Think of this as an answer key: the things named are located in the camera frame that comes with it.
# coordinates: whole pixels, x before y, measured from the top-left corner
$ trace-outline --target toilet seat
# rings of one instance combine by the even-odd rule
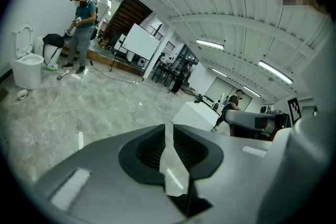
[[[25,23],[22,30],[14,31],[15,35],[15,61],[24,65],[39,65],[44,58],[31,52],[33,48],[32,25]]]
[[[16,61],[24,65],[33,66],[33,65],[39,65],[40,63],[43,62],[43,60],[44,58],[40,55],[26,54],[22,56],[20,59],[17,59]]]

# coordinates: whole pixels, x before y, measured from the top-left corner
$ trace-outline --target whiteboard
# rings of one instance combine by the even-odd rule
[[[150,61],[159,43],[145,29],[134,24],[121,47]]]

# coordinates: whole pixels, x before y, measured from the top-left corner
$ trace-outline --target white box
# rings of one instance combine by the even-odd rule
[[[219,115],[204,103],[186,102],[173,119],[174,124],[211,131]]]

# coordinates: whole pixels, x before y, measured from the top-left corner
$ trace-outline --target sneaker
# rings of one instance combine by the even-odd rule
[[[67,63],[66,65],[62,66],[63,69],[74,69],[74,65]]]
[[[85,70],[85,67],[79,67],[76,74],[82,74],[84,72],[84,70]]]

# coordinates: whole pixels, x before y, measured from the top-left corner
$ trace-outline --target gray pants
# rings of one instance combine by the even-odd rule
[[[79,46],[79,65],[81,67],[85,66],[86,53],[90,45],[90,38],[92,36],[94,28],[94,25],[85,28],[76,28],[75,33],[73,34],[69,44],[69,64],[74,64],[73,58],[75,57],[77,47]]]

